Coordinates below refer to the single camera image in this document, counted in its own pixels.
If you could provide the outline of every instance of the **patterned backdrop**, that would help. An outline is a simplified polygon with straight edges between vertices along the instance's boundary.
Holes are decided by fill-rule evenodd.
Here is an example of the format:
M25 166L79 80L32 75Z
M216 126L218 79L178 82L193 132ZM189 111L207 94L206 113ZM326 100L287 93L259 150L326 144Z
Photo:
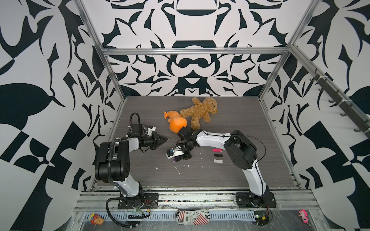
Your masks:
M107 48L285 47L308 0L84 0ZM277 54L123 55L125 95L258 95Z
M1 230L55 230L120 98L70 0L0 3Z
M367 114L370 2L323 0L298 47ZM264 98L303 186L333 227L370 228L370 140L290 55Z
M323 0L297 46L370 114L370 2Z
M125 95L258 95L279 54L112 55Z

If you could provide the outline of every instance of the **teddy bear head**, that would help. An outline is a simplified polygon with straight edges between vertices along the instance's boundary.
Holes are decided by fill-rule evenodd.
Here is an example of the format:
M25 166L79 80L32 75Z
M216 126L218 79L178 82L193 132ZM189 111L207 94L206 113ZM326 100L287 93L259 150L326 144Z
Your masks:
M208 112L212 114L217 114L217 102L214 98L206 97L202 103L206 105L206 109Z

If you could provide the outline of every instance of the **wood grain surface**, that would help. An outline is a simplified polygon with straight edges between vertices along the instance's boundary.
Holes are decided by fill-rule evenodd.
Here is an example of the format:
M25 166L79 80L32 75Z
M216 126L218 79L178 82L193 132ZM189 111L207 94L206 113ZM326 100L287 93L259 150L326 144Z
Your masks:
M266 156L258 163L263 179L269 187L294 187L282 154L275 142L260 103L256 97L215 97L218 114L211 114L211 122L201 119L201 129L208 132L228 133L237 129L243 134L260 139L267 148ZM191 151L192 158L172 163L167 159L166 150L174 147L179 137L170 131L164 111L193 105L191 97L168 96L129 96L123 108L114 137L124 137L128 131L131 113L140 115L142 124L156 126L158 134L169 139L156 150L130 153L130 173L143 186L155 187L248 187L241 169L237 168L223 151L223 157L214 157L213 148L196 147ZM258 158L265 153L263 145L256 139L249 139L257 147ZM223 160L223 164L213 159Z

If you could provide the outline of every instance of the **hook rack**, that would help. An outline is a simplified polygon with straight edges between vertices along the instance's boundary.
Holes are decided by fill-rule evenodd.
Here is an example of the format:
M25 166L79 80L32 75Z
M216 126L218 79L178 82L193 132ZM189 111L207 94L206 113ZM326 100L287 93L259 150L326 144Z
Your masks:
M316 74L310 80L316 81L321 86L319 91L325 91L332 98L329 103L337 103L344 112L340 114L341 116L348 116L357 125L358 129L354 129L355 132L363 132L370 139L368 116L329 77Z

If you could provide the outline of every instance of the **small figurine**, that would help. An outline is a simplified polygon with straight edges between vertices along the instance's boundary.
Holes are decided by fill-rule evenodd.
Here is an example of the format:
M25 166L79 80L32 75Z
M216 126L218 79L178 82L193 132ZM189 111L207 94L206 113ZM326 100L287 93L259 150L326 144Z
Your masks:
M92 225L101 225L104 222L104 219L99 217L99 215L95 215L95 213L92 213L90 215L90 220Z
M308 223L307 212L304 209L302 209L302 210L299 211L299 215L298 216L301 216L302 217L302 221L304 223L306 223L306 224Z
M212 97L207 97L201 103L197 98L192 98L191 101L195 104L191 108L182 109L180 115L184 118L191 116L191 128L197 130L201 127L199 120L203 117L204 122L211 122L209 112L217 114L217 102Z
M181 117L177 111L164 112L164 118L170 117L168 119L169 129L174 133L178 133L182 127L186 127L188 122L185 118Z

